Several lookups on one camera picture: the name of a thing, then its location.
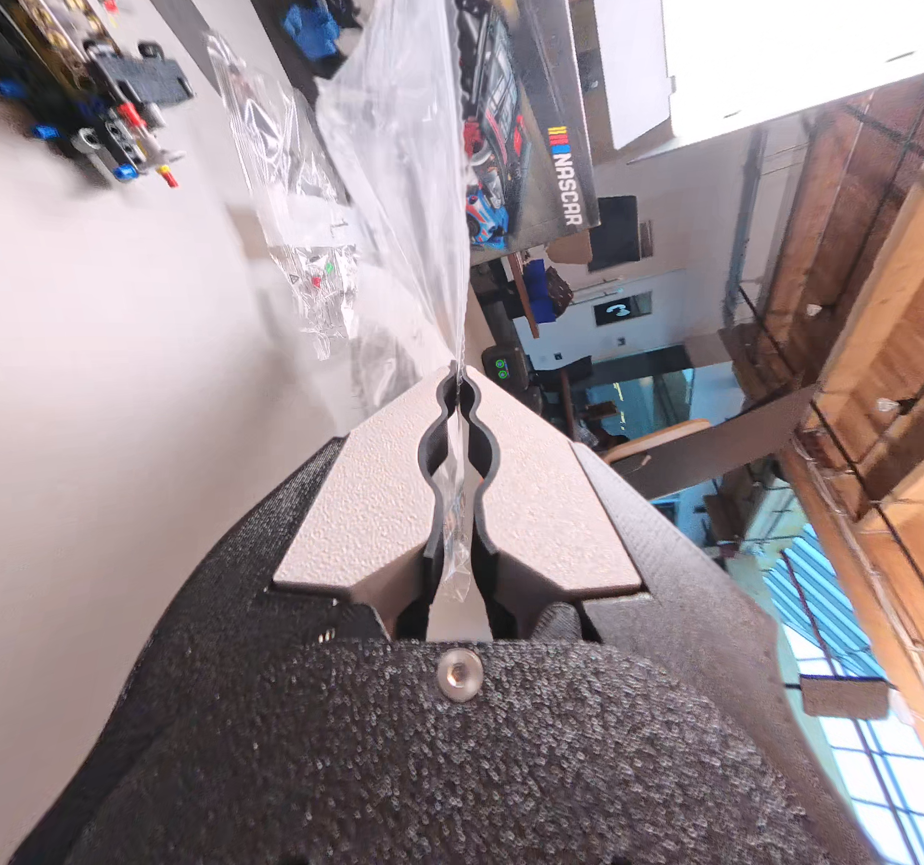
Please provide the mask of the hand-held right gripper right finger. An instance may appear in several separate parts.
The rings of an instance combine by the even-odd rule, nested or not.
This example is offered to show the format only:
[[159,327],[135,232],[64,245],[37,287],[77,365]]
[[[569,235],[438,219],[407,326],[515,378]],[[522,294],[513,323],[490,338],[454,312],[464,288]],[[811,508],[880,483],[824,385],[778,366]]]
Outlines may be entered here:
[[553,604],[641,594],[580,454],[590,450],[468,372],[468,462],[478,478],[471,568],[493,638],[527,638]]

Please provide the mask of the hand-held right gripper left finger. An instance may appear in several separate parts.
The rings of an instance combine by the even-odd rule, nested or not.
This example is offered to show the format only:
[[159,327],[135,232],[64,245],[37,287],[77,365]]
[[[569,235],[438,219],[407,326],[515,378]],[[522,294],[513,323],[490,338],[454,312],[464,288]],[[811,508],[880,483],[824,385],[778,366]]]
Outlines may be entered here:
[[367,605],[397,638],[425,638],[445,559],[456,367],[438,368],[344,441],[274,571],[283,590]]

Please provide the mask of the clear plastic bag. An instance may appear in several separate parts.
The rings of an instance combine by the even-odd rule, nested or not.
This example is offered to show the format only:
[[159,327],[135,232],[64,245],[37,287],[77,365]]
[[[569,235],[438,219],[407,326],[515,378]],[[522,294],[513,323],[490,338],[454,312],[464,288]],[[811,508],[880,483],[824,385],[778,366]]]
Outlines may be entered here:
[[[467,178],[453,0],[376,0],[359,46],[321,89],[321,137],[348,192],[359,249],[355,334],[315,375],[349,435],[442,367],[464,382]],[[445,558],[468,583],[468,549],[447,544],[465,457],[456,410],[435,474],[446,495]]]

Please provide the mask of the lego set box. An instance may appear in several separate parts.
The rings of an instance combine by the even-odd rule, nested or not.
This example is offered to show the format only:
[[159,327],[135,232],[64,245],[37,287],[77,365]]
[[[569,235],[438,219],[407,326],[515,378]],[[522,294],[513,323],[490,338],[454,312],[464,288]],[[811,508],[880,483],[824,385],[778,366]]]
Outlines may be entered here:
[[472,249],[599,221],[593,170],[922,74],[922,0],[453,0]]

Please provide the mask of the lego car chassis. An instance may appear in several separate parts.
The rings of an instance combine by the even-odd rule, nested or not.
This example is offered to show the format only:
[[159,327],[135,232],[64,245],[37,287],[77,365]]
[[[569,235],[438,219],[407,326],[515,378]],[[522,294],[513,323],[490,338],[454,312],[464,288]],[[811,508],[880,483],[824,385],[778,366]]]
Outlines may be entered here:
[[35,140],[112,182],[179,187],[184,153],[158,133],[194,90],[156,41],[118,42],[117,0],[2,0],[1,13],[2,97],[28,112]]

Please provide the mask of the dark device with green lights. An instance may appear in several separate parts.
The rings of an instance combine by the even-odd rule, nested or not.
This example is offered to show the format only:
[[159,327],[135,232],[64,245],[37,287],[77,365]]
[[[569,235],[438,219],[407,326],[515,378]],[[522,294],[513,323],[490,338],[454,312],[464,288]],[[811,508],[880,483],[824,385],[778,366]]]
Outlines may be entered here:
[[485,374],[496,385],[517,396],[529,388],[529,370],[524,351],[514,344],[495,344],[481,354]]

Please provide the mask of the wooden stand with grey panel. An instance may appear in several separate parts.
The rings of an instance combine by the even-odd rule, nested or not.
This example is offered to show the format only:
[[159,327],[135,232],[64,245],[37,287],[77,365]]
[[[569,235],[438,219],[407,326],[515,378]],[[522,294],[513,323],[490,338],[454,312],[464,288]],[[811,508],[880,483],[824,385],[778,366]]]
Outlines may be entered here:
[[773,393],[722,423],[687,420],[620,445],[603,461],[647,500],[698,486],[784,448],[818,392]]

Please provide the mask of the empty crumpled plastic bag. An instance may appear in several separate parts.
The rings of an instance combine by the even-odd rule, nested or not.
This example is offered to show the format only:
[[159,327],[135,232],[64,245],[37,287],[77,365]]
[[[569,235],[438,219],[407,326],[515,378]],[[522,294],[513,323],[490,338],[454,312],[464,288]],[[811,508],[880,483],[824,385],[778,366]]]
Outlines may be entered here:
[[355,334],[359,250],[346,190],[303,94],[214,31],[204,41],[262,237],[311,357],[328,361]]

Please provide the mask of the hanging brown sign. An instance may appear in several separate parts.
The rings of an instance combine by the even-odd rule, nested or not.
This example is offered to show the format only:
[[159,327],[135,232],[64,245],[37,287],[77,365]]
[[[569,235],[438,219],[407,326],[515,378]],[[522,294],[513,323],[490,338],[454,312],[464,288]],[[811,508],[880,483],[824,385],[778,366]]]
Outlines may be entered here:
[[848,720],[884,720],[891,687],[882,678],[801,674],[798,690],[806,715]]

